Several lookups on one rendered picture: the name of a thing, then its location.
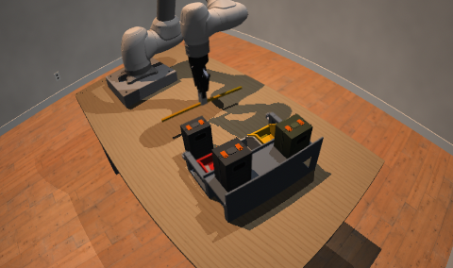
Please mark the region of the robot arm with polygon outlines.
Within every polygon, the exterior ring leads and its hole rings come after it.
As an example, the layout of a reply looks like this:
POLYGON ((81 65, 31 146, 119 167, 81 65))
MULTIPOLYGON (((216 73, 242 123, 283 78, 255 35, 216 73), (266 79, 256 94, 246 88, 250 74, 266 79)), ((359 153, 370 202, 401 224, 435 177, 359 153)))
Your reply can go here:
POLYGON ((179 21, 175 16, 176 0, 157 0, 157 17, 150 30, 136 26, 123 35, 121 52, 125 69, 117 76, 118 80, 126 79, 130 85, 157 74, 158 70, 151 66, 150 59, 183 40, 188 57, 204 57, 210 52, 211 35, 236 27, 247 18, 247 8, 241 3, 206 1, 207 7, 203 3, 185 6, 179 21))

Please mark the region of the dark grey shelf rack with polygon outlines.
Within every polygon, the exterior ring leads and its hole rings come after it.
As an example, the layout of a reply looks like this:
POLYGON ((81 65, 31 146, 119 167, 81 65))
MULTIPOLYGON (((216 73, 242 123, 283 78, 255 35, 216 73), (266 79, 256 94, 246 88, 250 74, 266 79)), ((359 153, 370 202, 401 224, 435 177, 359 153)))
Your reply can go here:
POLYGON ((215 177, 214 169, 205 173, 190 151, 181 154, 189 172, 208 198, 215 196, 224 207, 228 223, 281 193, 315 169, 324 137, 310 141, 309 146, 288 159, 274 147, 274 139, 251 150, 251 180, 229 192, 215 177), (308 167, 304 161, 309 158, 308 167))

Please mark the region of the yellow bin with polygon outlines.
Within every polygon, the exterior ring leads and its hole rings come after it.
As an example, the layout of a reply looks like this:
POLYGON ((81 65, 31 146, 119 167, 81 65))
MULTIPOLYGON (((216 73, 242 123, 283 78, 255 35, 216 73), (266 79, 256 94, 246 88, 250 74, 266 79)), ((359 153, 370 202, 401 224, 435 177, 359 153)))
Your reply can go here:
POLYGON ((276 124, 270 124, 265 126, 247 136, 254 136, 257 140, 264 144, 271 141, 275 137, 276 124))

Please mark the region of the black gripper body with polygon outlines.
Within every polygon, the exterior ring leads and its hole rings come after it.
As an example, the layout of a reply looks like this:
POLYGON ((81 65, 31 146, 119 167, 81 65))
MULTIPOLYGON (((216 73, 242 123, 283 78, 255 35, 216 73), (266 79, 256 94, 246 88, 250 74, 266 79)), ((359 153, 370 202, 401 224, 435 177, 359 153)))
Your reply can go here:
POLYGON ((204 72, 203 68, 205 68, 205 70, 207 71, 206 64, 209 61, 209 54, 205 55, 202 58, 190 58, 190 57, 188 57, 188 59, 189 59, 190 65, 195 66, 195 69, 199 70, 199 76, 203 75, 203 72, 204 72))

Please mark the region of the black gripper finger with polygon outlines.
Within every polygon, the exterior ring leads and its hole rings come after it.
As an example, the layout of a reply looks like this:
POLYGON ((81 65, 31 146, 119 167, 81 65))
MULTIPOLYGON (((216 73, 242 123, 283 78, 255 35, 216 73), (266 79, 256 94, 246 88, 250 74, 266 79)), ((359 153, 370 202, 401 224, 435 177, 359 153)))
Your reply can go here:
POLYGON ((198 101, 200 103, 200 94, 199 94, 199 82, 198 82, 198 77, 196 77, 196 71, 195 71, 195 66, 191 66, 191 69, 192 69, 192 74, 193 74, 193 81, 194 81, 194 86, 197 87, 197 93, 198 93, 198 101), (196 81, 195 81, 196 80, 196 81))
POLYGON ((203 74, 202 76, 199 76, 199 70, 195 69, 196 75, 198 77, 198 82, 199 82, 199 94, 200 94, 200 102, 201 106, 208 104, 208 99, 207 99, 207 92, 209 91, 209 83, 210 83, 210 74, 207 74, 205 68, 203 68, 203 74))

